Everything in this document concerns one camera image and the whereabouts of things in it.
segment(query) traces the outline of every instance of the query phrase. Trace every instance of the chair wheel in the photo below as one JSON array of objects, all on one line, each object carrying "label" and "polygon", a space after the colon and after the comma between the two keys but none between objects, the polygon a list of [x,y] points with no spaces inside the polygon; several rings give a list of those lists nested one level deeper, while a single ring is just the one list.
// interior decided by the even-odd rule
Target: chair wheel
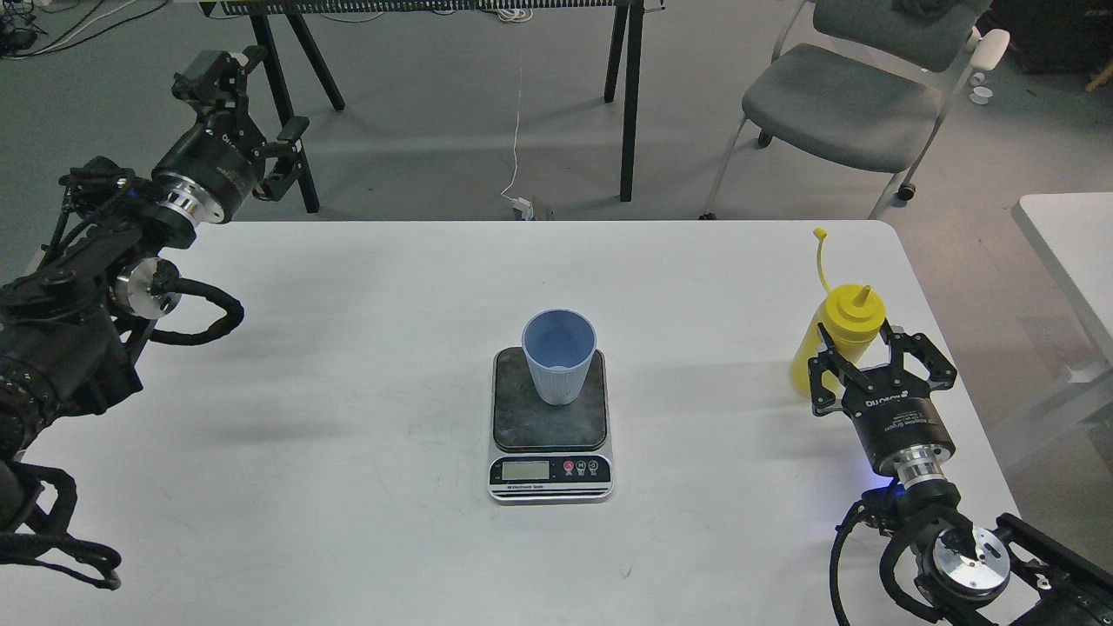
[{"label": "chair wheel", "polygon": [[908,202],[916,195],[916,185],[905,183],[897,188],[897,199]]}]

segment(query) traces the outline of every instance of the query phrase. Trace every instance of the chair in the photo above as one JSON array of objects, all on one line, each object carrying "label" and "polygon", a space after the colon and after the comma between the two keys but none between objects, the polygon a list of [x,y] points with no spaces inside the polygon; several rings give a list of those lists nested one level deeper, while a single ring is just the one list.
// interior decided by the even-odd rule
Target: chair
[{"label": "chair", "polygon": [[[946,70],[958,52],[975,41],[977,47],[951,97],[944,100],[937,89],[808,43],[781,55],[788,31],[806,2],[816,4],[812,26],[819,32],[889,52],[933,72]],[[993,30],[978,41],[974,22],[989,0],[958,0],[934,20],[899,11],[895,3],[796,1],[774,47],[772,63],[742,97],[742,121],[727,144],[700,219],[715,219],[712,205],[747,120],[761,129],[758,148],[776,137],[830,162],[893,174],[869,214],[871,219],[888,206],[894,190],[898,199],[912,199],[916,193],[913,174],[951,102],[974,70],[996,67],[1008,46],[1008,33]]]}]

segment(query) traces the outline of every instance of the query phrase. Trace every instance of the white table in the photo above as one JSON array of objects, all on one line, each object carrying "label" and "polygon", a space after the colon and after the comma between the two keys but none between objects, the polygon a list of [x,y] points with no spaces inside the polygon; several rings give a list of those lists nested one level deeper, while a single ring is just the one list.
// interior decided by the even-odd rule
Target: white table
[{"label": "white table", "polygon": [[1074,309],[1097,356],[994,427],[1001,466],[1025,467],[1080,428],[1113,417],[1113,193],[1024,196],[1013,218]]},{"label": "white table", "polygon": [[[203,348],[150,345],[146,390],[63,420],[28,462],[62,467],[71,527],[125,556],[118,591],[3,568],[35,624],[831,624],[834,527],[874,477],[843,415],[788,364],[823,293],[817,223],[236,223],[171,256],[240,299]],[[892,228],[831,222],[831,281],[946,346]],[[166,327],[215,310],[184,303]],[[504,507],[486,492],[494,354],[546,307],[607,355],[615,490]],[[875,345],[867,361],[886,352]],[[1015,505],[959,379],[935,403],[962,510]],[[919,624],[843,558],[856,625]],[[903,561],[910,574],[910,561]],[[1034,594],[1014,581],[991,616]]]}]

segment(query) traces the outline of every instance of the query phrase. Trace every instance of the blue cup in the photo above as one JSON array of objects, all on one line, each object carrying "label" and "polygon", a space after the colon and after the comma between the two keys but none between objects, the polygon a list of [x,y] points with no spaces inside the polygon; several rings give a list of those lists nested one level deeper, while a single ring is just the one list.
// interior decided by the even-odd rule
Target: blue cup
[{"label": "blue cup", "polygon": [[522,350],[538,395],[549,404],[570,404],[588,378],[595,329],[575,311],[544,311],[525,324]]}]

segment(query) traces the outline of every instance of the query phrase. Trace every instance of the gray floor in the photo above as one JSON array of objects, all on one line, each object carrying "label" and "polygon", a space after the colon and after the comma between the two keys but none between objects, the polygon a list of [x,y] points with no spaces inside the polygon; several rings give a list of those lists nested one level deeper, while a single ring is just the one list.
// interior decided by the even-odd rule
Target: gray floor
[{"label": "gray floor", "polygon": [[[363,25],[311,17],[347,98],[342,114],[331,110],[289,29],[275,20],[295,106],[312,119],[305,141],[323,211],[305,215],[292,193],[275,205],[248,203],[237,219],[511,218],[499,192],[513,166],[520,69],[521,168],[511,195],[543,198],[560,219],[693,218],[737,125],[739,98],[768,63],[787,8],[705,0],[670,2],[647,17],[631,203],[617,199],[622,110],[600,98],[609,10],[541,11],[519,26],[482,13],[392,13]],[[71,14],[41,23],[60,32]],[[954,68],[920,75],[808,28],[796,40],[940,86],[955,76]],[[250,42],[246,20],[206,20],[196,7],[175,4],[72,51],[0,63],[0,281],[19,275],[49,237],[58,176],[98,154],[146,173],[193,119],[169,94],[174,72],[200,49]],[[258,74],[252,111],[273,136],[277,120]],[[1008,211],[1025,194],[1113,189],[1113,87],[1087,95],[1084,82],[1023,76],[1003,63],[989,76],[991,105],[957,102],[917,176],[917,197],[885,216],[986,426],[1092,353]],[[757,153],[754,136],[747,130],[731,162],[720,218],[864,218],[885,185],[885,175],[784,144]],[[1107,428],[1080,434],[1009,477],[1030,521],[1106,569],[1111,440]]]}]

